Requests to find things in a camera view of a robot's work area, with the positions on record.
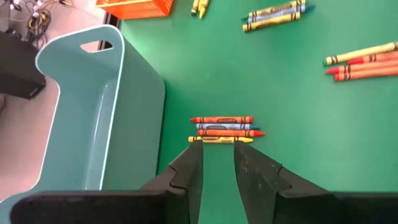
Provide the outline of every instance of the red crayon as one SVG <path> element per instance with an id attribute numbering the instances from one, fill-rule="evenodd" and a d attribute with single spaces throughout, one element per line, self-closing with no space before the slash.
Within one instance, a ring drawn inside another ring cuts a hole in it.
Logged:
<path id="1" fill-rule="evenodd" d="M 226 136 L 226 137 L 257 137 L 263 136 L 265 133 L 257 130 L 212 130 L 199 129 L 200 136 Z"/>
<path id="2" fill-rule="evenodd" d="M 252 116 L 211 116 L 192 118 L 195 123 L 253 123 Z"/>
<path id="3" fill-rule="evenodd" d="M 361 63 L 369 63 L 369 62 L 386 62 L 389 60 L 396 60 L 398 59 L 398 52 L 388 52 L 382 54 L 371 54 L 364 57 L 354 58 L 347 61 L 347 64 L 354 65 L 354 64 L 361 64 Z"/>

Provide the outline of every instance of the green table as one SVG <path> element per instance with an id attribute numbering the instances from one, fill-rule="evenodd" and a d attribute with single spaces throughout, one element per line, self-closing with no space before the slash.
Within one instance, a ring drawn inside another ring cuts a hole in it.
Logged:
<path id="1" fill-rule="evenodd" d="M 284 0 L 213 0 L 204 20 L 176 0 L 168 18 L 121 24 L 166 82 L 159 172 L 188 146 L 195 116 L 253 115 L 255 148 L 328 190 L 398 191 L 398 77 L 335 83 L 326 56 L 398 39 L 398 1 L 312 0 L 301 20 L 242 32 Z M 232 145 L 205 145 L 200 223 L 247 223 Z"/>

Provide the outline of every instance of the crayon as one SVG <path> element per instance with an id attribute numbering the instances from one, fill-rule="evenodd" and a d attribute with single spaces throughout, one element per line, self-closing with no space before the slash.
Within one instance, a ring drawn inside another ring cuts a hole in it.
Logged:
<path id="1" fill-rule="evenodd" d="M 256 16 L 256 17 L 247 17 L 247 18 L 244 18 L 244 20 L 247 21 L 247 23 L 257 22 L 257 21 L 261 21 L 264 19 L 270 19 L 273 17 L 278 17 L 278 16 L 283 16 L 286 14 L 295 13 L 298 11 L 300 11 L 301 13 L 305 13 L 305 12 L 311 11 L 314 8 L 315 8 L 314 4 L 302 5 L 302 6 L 298 6 L 298 7 L 284 9 L 284 10 L 281 10 L 279 12 L 275 12 L 272 14 L 265 14 L 265 15 Z"/>
<path id="2" fill-rule="evenodd" d="M 197 129 L 212 129 L 212 130 L 250 130 L 260 129 L 254 124 L 220 124 L 220 123 L 200 123 L 196 125 Z"/>
<path id="3" fill-rule="evenodd" d="M 265 133 L 257 130 L 198 130 L 199 136 L 231 136 L 231 137 L 257 137 Z"/>
<path id="4" fill-rule="evenodd" d="M 326 65 L 334 65 L 336 63 L 346 62 L 350 59 L 363 57 L 365 55 L 390 52 L 393 50 L 398 50 L 398 42 L 397 41 L 391 42 L 388 44 L 384 44 L 384 45 L 366 48 L 366 49 L 356 50 L 356 51 L 348 52 L 348 53 L 341 54 L 341 55 L 330 56 L 330 57 L 326 58 L 326 60 L 323 62 L 323 65 L 325 65 L 325 66 Z"/>
<path id="5" fill-rule="evenodd" d="M 188 137 L 188 142 L 194 142 L 196 140 L 202 140 L 204 143 L 234 143 L 236 141 L 242 141 L 245 143 L 253 142 L 253 139 L 244 138 L 244 137 L 217 137 L 217 136 Z"/>
<path id="6" fill-rule="evenodd" d="M 199 19 L 202 19 L 206 13 L 206 9 L 209 6 L 210 0 L 200 0 L 199 2 Z"/>
<path id="7" fill-rule="evenodd" d="M 337 74 L 337 73 L 357 72 L 362 70 L 373 70 L 373 69 L 388 68 L 388 67 L 398 67 L 398 60 L 339 66 L 327 70 L 326 73 Z"/>
<path id="8" fill-rule="evenodd" d="M 388 52 L 382 54 L 371 54 L 365 57 L 354 58 L 347 61 L 347 64 L 354 65 L 360 63 L 369 63 L 369 62 L 386 62 L 389 60 L 397 60 L 398 59 L 398 52 Z"/>
<path id="9" fill-rule="evenodd" d="M 253 123 L 252 116 L 210 116 L 192 118 L 195 123 Z"/>
<path id="10" fill-rule="evenodd" d="M 295 0 L 291 1 L 285 4 L 281 4 L 279 6 L 272 6 L 268 7 L 265 9 L 260 9 L 255 12 L 250 12 L 249 17 L 256 17 L 256 16 L 261 16 L 261 15 L 266 15 L 266 14 L 273 14 L 275 12 L 279 12 L 284 9 L 290 9 L 293 7 L 300 7 L 301 5 L 305 5 L 305 0 Z"/>
<path id="11" fill-rule="evenodd" d="M 243 25 L 243 31 L 247 32 L 250 30 L 256 30 L 258 28 L 269 27 L 269 26 L 273 26 L 273 25 L 277 25 L 277 24 L 281 24 L 281 23 L 285 23 L 285 22 L 290 22 L 290 21 L 300 19 L 300 17 L 301 17 L 301 13 L 295 12 L 295 13 L 291 13 L 291 14 L 284 15 L 284 16 L 278 16 L 278 17 L 273 17 L 270 19 L 264 19 L 264 20 L 261 20 L 258 22 L 253 22 L 253 23 L 248 23 L 248 24 Z"/>
<path id="12" fill-rule="evenodd" d="M 198 12 L 198 8 L 199 8 L 199 0 L 194 0 L 192 10 L 191 10 L 191 15 L 193 15 L 193 16 L 196 15 Z"/>
<path id="13" fill-rule="evenodd" d="M 398 67 L 380 68 L 372 70 L 363 70 L 357 72 L 346 72 L 335 74 L 335 81 L 344 81 L 350 79 L 381 77 L 388 75 L 398 75 Z"/>

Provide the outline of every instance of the crayon label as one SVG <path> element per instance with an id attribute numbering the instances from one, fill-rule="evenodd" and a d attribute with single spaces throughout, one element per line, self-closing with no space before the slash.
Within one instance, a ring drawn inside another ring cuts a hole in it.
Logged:
<path id="1" fill-rule="evenodd" d="M 275 13 L 275 12 L 282 11 L 282 10 L 284 10 L 284 9 L 289 9 L 289 8 L 291 8 L 291 7 L 293 7 L 292 3 L 287 3 L 287 4 L 283 4 L 283 5 L 281 5 L 281 6 L 271 7 L 271 8 L 269 9 L 269 12 L 270 12 L 270 13 Z"/>
<path id="2" fill-rule="evenodd" d="M 210 141 L 215 141 L 215 140 L 219 140 L 220 137 L 214 137 L 214 136 L 203 136 L 201 138 L 201 140 L 210 140 Z"/>
<path id="3" fill-rule="evenodd" d="M 226 130 L 226 127 L 220 125 L 209 125 L 207 129 L 214 129 L 214 130 Z"/>
<path id="4" fill-rule="evenodd" d="M 219 118 L 217 123 L 235 123 L 238 122 L 235 118 Z"/>

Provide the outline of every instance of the crayon wrapper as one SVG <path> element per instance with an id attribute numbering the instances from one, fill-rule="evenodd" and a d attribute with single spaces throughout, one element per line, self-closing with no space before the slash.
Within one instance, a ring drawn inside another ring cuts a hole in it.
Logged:
<path id="1" fill-rule="evenodd" d="M 389 52 L 384 54 L 372 54 L 364 57 L 364 62 L 386 62 L 388 60 L 398 59 L 398 52 Z"/>
<path id="2" fill-rule="evenodd" d="M 207 129 L 212 129 L 212 130 L 227 130 L 226 127 L 224 127 L 224 126 L 217 126 L 217 125 L 209 125 L 209 126 L 207 126 Z"/>
<path id="3" fill-rule="evenodd" d="M 193 142 L 196 140 L 202 140 L 205 143 L 234 143 L 238 140 L 238 137 L 216 137 L 216 136 L 200 136 L 200 137 L 189 137 L 188 141 Z"/>
<path id="4" fill-rule="evenodd" d="M 198 130 L 200 136 L 233 136 L 233 137 L 253 137 L 253 131 L 248 130 Z"/>
<path id="5" fill-rule="evenodd" d="M 363 70 L 358 72 L 346 72 L 335 74 L 335 81 L 344 81 L 350 79 L 381 77 L 388 75 L 398 75 L 398 67 L 381 68 L 373 70 Z"/>
<path id="6" fill-rule="evenodd" d="M 374 70 L 381 68 L 398 67 L 398 60 L 390 60 L 385 62 L 363 63 L 357 65 L 345 65 L 339 67 L 340 73 L 357 72 L 362 70 Z"/>
<path id="7" fill-rule="evenodd" d="M 216 117 L 201 117 L 201 123 L 252 123 L 251 116 L 216 116 Z"/>

